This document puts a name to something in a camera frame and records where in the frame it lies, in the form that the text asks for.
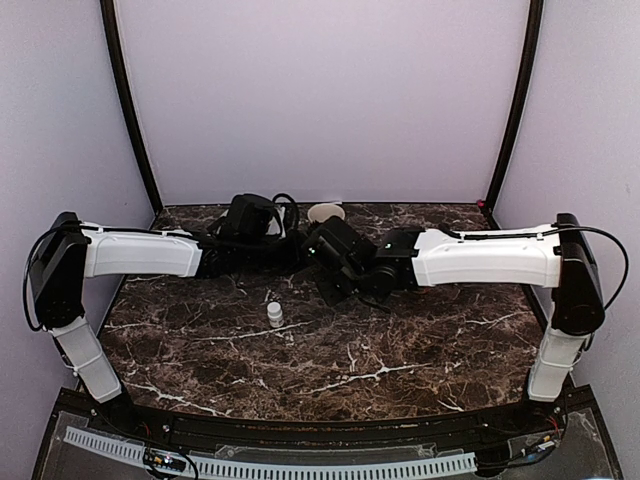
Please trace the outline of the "small white pill bottle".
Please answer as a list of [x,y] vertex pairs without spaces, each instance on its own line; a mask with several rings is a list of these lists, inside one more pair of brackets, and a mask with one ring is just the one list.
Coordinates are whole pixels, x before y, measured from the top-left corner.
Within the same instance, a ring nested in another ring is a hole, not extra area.
[[267,316],[272,328],[280,328],[283,326],[283,310],[279,302],[270,302],[267,305]]

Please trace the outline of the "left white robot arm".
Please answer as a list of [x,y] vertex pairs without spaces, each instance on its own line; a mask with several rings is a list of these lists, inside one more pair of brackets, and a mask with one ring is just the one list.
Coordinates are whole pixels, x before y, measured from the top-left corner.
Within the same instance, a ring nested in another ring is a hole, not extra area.
[[84,282],[111,275],[168,275],[214,279],[242,268],[290,268],[301,260],[300,210],[293,198],[235,196],[203,231],[109,227],[58,215],[31,247],[21,299],[28,327],[47,331],[94,401],[120,436],[141,427],[140,412],[86,319]]

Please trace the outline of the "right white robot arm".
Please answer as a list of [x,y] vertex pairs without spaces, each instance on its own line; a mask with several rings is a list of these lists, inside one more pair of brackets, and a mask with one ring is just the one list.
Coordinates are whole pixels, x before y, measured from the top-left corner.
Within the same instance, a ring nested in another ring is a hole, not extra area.
[[547,420],[548,403],[560,396],[611,304],[603,298],[588,233],[624,247],[613,234],[560,213],[552,224],[527,229],[397,228],[380,244],[332,216],[311,229],[302,251],[319,266],[319,287],[329,304],[351,296],[384,302],[395,292],[449,284],[518,284],[550,290],[553,313],[528,375],[526,399],[510,413],[511,426],[530,434]]

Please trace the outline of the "cream coral pattern mug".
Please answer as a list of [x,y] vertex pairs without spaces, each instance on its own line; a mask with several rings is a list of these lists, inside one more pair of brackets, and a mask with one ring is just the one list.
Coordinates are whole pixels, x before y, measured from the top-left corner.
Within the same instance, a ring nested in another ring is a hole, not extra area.
[[323,223],[331,217],[345,219],[344,209],[336,203],[319,203],[312,205],[307,212],[308,221],[313,223]]

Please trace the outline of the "black front table rail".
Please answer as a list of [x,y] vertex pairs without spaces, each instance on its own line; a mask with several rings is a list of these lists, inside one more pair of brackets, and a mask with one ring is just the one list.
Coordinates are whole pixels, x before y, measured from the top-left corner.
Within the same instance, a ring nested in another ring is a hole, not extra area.
[[162,445],[211,450],[222,444],[301,449],[400,446],[480,449],[520,435],[551,432],[567,425],[557,404],[519,402],[478,411],[380,421],[291,422],[222,418],[171,412],[131,402],[94,402],[92,408],[112,428]]

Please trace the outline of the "right black frame post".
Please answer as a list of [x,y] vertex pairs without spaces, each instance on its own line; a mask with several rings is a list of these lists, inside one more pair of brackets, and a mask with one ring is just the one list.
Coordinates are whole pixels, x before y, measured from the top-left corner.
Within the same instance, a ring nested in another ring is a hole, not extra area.
[[483,209],[487,216],[492,216],[497,206],[515,148],[535,64],[543,11],[543,0],[529,2],[524,40],[509,114],[491,181],[483,200]]

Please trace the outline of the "black frame post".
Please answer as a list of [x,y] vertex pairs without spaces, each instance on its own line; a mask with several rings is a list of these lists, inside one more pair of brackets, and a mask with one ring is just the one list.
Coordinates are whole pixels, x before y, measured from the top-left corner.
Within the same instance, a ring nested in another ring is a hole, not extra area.
[[529,2],[524,40],[509,114],[491,181],[483,200],[483,209],[487,216],[492,216],[497,206],[515,148],[535,64],[543,11],[543,0]]
[[155,214],[159,214],[163,210],[164,205],[152,171],[134,105],[119,32],[116,2],[113,0],[100,0],[99,5],[112,75],[136,166],[152,211]]

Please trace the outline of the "left black frame post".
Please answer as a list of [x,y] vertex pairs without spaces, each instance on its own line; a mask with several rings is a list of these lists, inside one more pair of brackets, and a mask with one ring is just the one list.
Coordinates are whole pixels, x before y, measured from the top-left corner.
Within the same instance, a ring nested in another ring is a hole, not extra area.
[[155,214],[159,214],[163,210],[164,205],[152,171],[134,105],[119,32],[116,2],[113,0],[100,0],[99,5],[112,75],[136,166],[152,211]]

